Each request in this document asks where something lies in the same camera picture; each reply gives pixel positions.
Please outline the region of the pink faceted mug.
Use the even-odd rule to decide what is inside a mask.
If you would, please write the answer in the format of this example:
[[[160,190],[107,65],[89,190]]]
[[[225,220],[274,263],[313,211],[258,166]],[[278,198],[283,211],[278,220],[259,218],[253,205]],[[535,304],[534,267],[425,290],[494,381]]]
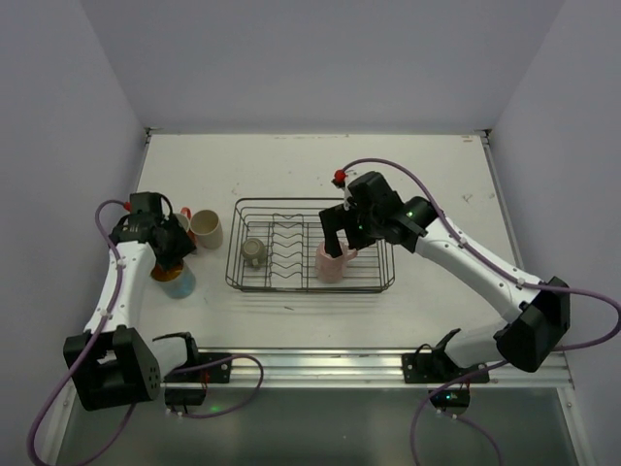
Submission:
[[[322,283],[339,283],[343,280],[348,263],[357,257],[358,251],[350,249],[340,242],[342,254],[332,257],[326,250],[325,243],[321,242],[316,249],[314,270],[317,279]]]

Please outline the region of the orange mug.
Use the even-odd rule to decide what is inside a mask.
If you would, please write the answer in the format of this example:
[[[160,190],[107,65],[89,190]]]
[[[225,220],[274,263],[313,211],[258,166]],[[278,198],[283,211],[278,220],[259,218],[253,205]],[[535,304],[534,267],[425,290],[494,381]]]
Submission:
[[[192,218],[192,213],[189,208],[183,207],[179,212],[174,212],[173,216],[177,219],[180,226],[183,228],[187,236],[190,238],[193,244],[196,244],[196,238],[191,230],[190,221]]]

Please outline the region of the beige tumbler cup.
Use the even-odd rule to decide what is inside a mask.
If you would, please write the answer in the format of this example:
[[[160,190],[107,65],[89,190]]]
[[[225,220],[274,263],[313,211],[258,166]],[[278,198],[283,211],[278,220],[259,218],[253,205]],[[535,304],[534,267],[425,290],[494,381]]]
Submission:
[[[217,250],[223,243],[222,224],[218,214],[212,210],[196,212],[190,220],[190,231],[205,249]]]

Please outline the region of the blue butterfly mug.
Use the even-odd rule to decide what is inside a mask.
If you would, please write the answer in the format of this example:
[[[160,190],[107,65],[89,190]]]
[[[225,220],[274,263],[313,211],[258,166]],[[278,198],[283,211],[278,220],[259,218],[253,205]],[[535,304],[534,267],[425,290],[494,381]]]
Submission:
[[[184,262],[170,270],[164,270],[156,265],[151,270],[150,276],[171,299],[184,299],[190,296],[196,286],[195,275]]]

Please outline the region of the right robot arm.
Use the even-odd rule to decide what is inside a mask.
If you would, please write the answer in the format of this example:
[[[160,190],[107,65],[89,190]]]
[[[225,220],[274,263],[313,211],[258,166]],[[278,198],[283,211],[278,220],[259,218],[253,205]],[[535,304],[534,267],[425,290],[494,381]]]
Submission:
[[[474,330],[453,329],[424,353],[415,353],[410,364],[416,373],[447,382],[498,360],[534,373],[569,330],[568,298],[527,288],[527,283],[542,282],[498,256],[490,259],[498,272],[484,266],[466,250],[467,235],[441,218],[429,200],[402,200],[376,171],[358,175],[338,170],[333,183],[343,190],[343,201],[319,214],[325,259],[341,261],[378,241],[401,246],[442,267],[499,315]]]

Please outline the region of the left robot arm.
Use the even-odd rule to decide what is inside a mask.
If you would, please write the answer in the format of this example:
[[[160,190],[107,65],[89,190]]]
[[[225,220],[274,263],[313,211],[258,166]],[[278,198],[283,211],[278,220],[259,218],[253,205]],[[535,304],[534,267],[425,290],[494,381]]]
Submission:
[[[138,330],[149,283],[174,300],[193,293],[196,279],[185,258],[196,247],[165,195],[135,192],[123,207],[125,215],[104,234],[109,269],[95,311],[63,347],[82,406],[91,412],[155,400],[168,375],[198,360],[190,333],[148,343]]]

